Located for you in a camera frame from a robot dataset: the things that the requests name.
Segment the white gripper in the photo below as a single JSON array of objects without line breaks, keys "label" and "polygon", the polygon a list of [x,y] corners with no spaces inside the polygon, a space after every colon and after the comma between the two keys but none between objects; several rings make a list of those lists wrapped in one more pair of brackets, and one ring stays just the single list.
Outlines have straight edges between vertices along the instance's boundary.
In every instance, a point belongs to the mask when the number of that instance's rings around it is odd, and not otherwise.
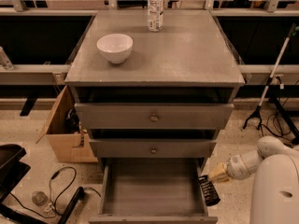
[{"label": "white gripper", "polygon": [[210,181],[215,183],[227,182],[232,179],[243,180],[254,174],[263,157],[257,150],[252,150],[245,154],[235,155],[227,161],[227,165],[221,162],[208,173]]}]

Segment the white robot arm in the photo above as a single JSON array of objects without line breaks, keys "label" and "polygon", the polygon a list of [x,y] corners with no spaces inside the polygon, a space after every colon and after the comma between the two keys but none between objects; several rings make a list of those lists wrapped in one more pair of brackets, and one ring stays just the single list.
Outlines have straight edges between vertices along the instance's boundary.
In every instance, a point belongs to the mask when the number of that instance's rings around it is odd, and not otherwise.
[{"label": "white robot arm", "polygon": [[220,183],[251,175],[249,224],[299,224],[299,151],[264,136],[252,151],[219,163],[207,176]]}]

